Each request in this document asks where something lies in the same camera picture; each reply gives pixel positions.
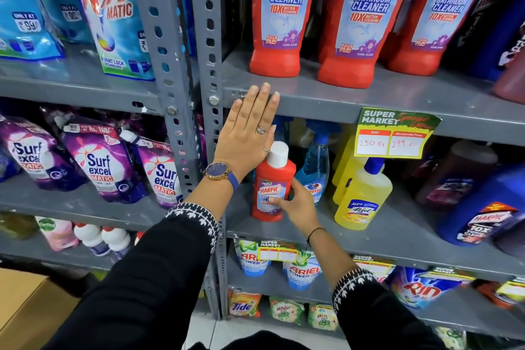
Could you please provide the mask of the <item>person's right hand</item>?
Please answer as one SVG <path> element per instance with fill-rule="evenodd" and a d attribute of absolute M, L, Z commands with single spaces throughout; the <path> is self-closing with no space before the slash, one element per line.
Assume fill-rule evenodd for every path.
<path fill-rule="evenodd" d="M 321 227 L 313 196 L 296 178 L 292 178 L 290 192 L 292 200 L 289 201 L 292 201 L 292 207 L 284 211 L 304 237 L 308 238 L 314 230 Z"/>

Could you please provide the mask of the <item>person's left hand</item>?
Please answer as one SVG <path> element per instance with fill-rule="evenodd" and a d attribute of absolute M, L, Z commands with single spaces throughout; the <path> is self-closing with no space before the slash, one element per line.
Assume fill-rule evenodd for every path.
<path fill-rule="evenodd" d="M 223 126 L 214 153 L 214 161 L 226 162 L 239 181 L 267 157 L 263 152 L 266 138 L 273 137 L 274 141 L 276 126 L 272 122 L 280 101 L 278 92 L 269 95 L 266 109 L 267 125 L 250 125 L 250 112 L 260 88 L 250 87 L 242 99 L 243 104 L 235 127 L 232 130 L 224 130 Z"/>

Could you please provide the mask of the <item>small red white-capped cleaner bottle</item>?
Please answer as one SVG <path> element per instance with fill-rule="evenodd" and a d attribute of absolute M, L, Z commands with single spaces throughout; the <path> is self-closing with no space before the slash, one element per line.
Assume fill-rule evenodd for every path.
<path fill-rule="evenodd" d="M 256 168 L 251 215 L 259 221 L 276 222 L 282 219 L 281 208 L 269 199 L 285 199 L 289 195 L 297 168 L 288 154 L 289 146 L 285 142 L 274 141 L 266 159 Z"/>

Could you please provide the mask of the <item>blue glass cleaner spray bottle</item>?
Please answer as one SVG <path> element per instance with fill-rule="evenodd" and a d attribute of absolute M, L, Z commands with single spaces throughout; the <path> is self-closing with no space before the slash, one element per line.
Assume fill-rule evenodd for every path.
<path fill-rule="evenodd" d="M 313 196 L 315 206 L 318 205 L 329 178 L 329 137 L 341 132 L 340 125 L 335 122 L 306 119 L 305 127 L 313 138 L 308 145 L 303 166 L 295 178 Z"/>

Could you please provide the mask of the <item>white green detergent pouch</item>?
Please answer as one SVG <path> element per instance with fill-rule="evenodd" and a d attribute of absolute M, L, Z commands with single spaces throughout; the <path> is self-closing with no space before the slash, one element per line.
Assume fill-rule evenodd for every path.
<path fill-rule="evenodd" d="M 259 277 L 271 265 L 271 261 L 258 259 L 258 242 L 234 239 L 234 244 L 240 267 L 247 276 Z"/>
<path fill-rule="evenodd" d="M 304 291 L 322 273 L 317 257 L 310 250 L 298 252 L 294 262 L 283 262 L 283 272 L 290 287 L 297 291 Z"/>

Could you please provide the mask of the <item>yellow blue-capped floor cleaner bottle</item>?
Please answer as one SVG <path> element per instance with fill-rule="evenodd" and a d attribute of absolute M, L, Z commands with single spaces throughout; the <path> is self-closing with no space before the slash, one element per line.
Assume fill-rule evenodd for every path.
<path fill-rule="evenodd" d="M 382 172 L 385 159 L 369 157 L 357 169 L 335 212 L 335 222 L 350 230 L 365 230 L 393 190 L 391 180 Z"/>

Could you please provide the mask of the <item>green yellow handwritten price tag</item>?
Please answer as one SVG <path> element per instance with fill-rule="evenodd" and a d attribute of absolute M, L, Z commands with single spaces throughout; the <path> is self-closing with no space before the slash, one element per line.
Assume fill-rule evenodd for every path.
<path fill-rule="evenodd" d="M 441 118 L 429 113 L 363 107 L 353 154 L 356 157 L 421 159 L 425 144 L 441 122 Z"/>

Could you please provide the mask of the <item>person's black garment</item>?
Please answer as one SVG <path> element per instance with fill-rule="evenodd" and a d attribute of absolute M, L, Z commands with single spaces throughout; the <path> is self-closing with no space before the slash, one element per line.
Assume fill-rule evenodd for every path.
<path fill-rule="evenodd" d="M 258 331 L 253 335 L 235 339 L 220 350 L 312 350 L 291 339 L 271 331 Z"/>

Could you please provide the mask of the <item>blue liquid detergent pouch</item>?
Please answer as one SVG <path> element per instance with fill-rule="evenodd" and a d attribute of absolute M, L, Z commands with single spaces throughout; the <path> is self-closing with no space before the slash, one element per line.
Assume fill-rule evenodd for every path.
<path fill-rule="evenodd" d="M 79 0 L 106 75 L 154 81 L 136 0 Z"/>

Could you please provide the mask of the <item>blue red detergent powder pouch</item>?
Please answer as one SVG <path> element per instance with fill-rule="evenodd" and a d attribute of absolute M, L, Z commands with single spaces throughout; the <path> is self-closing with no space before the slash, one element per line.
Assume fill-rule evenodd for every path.
<path fill-rule="evenodd" d="M 405 307 L 420 310 L 462 283 L 460 277 L 444 272 L 397 266 L 389 289 Z"/>

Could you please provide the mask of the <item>brown cleaner bottle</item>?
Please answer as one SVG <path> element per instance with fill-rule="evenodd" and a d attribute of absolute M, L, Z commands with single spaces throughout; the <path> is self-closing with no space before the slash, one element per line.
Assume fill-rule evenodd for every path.
<path fill-rule="evenodd" d="M 415 196 L 428 209 L 450 211 L 496 167 L 498 155 L 491 142 L 459 140 L 433 169 Z"/>

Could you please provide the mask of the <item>blue toilet cleaner bottle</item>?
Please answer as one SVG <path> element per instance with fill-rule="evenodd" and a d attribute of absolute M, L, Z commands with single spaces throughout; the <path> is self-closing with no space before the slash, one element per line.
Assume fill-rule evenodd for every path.
<path fill-rule="evenodd" d="M 525 212 L 525 162 L 492 173 L 438 223 L 437 235 L 456 246 L 477 246 Z"/>

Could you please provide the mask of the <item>pink refill pouch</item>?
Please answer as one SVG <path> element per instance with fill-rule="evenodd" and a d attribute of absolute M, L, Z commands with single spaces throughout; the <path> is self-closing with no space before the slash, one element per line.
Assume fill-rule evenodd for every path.
<path fill-rule="evenodd" d="M 80 244 L 74 233 L 73 222 L 42 216 L 35 216 L 35 220 L 53 251 L 60 252 Z"/>

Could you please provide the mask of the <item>yellowish liquid bottle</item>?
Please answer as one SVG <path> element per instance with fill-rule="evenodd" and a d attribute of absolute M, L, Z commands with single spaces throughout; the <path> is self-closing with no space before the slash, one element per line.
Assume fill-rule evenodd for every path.
<path fill-rule="evenodd" d="M 39 232 L 34 216 L 15 212 L 0 212 L 0 232 L 14 239 L 28 239 Z"/>

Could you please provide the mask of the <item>maroon cleaner bottle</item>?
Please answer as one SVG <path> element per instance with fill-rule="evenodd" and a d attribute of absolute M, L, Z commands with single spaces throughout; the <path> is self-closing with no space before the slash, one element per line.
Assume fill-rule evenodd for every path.
<path fill-rule="evenodd" d="M 525 105 L 525 47 L 494 84 L 491 93 L 503 100 Z"/>

